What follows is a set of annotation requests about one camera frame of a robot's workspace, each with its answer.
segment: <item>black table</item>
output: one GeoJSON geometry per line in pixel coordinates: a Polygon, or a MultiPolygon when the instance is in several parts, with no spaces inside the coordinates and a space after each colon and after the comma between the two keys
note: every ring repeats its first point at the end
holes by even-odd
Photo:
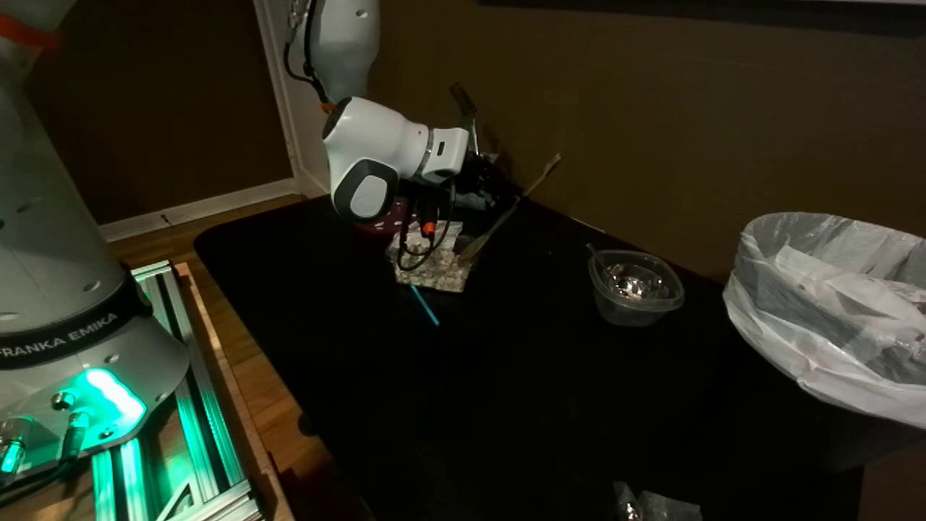
{"type": "Polygon", "coordinates": [[[855,517],[860,464],[908,428],[804,396],[726,321],[722,283],[649,331],[597,316],[587,250],[525,202],[467,296],[395,283],[382,242],[302,202],[198,252],[382,521],[613,517],[613,480],[709,517],[855,517]]]}

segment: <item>trash can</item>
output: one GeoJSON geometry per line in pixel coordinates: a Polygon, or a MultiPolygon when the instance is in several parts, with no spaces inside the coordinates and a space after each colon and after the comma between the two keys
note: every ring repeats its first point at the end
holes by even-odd
{"type": "Polygon", "coordinates": [[[833,215],[742,232],[726,312],[808,394],[926,428],[926,242],[833,215]]]}

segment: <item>wire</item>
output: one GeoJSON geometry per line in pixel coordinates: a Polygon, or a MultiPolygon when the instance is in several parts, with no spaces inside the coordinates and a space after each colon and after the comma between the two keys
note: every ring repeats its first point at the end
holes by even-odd
{"type": "Polygon", "coordinates": [[[444,247],[447,232],[452,228],[452,219],[447,216],[439,237],[436,237],[436,241],[431,237],[431,247],[428,247],[426,252],[412,252],[412,250],[409,250],[409,222],[412,222],[412,212],[406,215],[403,232],[399,232],[396,266],[399,266],[403,273],[415,273],[415,270],[419,270],[422,264],[428,264],[428,258],[444,247]]]}
{"type": "Polygon", "coordinates": [[[312,4],[303,4],[302,5],[302,14],[296,14],[299,9],[296,9],[296,4],[292,4],[292,9],[289,9],[289,37],[286,37],[286,43],[283,43],[283,54],[280,54],[280,60],[283,60],[283,69],[286,69],[286,74],[289,79],[296,79],[296,80],[303,80],[303,85],[311,85],[315,92],[319,92],[319,99],[322,99],[322,105],[328,105],[328,92],[325,92],[325,88],[322,88],[322,80],[315,79],[315,72],[312,72],[312,59],[308,59],[308,72],[303,74],[299,74],[296,69],[292,69],[292,43],[296,43],[296,37],[299,37],[299,28],[303,27],[303,41],[311,41],[311,31],[312,31],[312,22],[315,22],[315,0],[312,4]]]}

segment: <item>small bowl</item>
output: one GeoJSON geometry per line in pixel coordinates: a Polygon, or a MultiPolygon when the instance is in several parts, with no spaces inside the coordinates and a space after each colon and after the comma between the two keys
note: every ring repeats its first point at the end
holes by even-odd
{"type": "Polygon", "coordinates": [[[617,328],[649,328],[687,300],[677,273],[646,252],[597,250],[587,276],[601,319],[617,328]]]}

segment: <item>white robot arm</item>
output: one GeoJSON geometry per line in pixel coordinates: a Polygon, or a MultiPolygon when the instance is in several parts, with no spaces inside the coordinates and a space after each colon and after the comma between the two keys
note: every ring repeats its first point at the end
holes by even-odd
{"type": "Polygon", "coordinates": [[[296,34],[303,34],[303,72],[319,99],[338,105],[325,129],[329,199],[338,216],[379,219],[399,179],[436,184],[463,170],[468,150],[463,127],[426,127],[360,99],[379,51],[376,0],[315,0],[296,34]]]}
{"type": "Polygon", "coordinates": [[[27,105],[18,54],[0,37],[0,491],[131,439],[188,370],[27,105]]]}
{"type": "Polygon", "coordinates": [[[379,219],[396,179],[444,182],[463,170],[468,134],[426,127],[403,114],[350,99],[325,134],[329,196],[344,219],[379,219]]]}

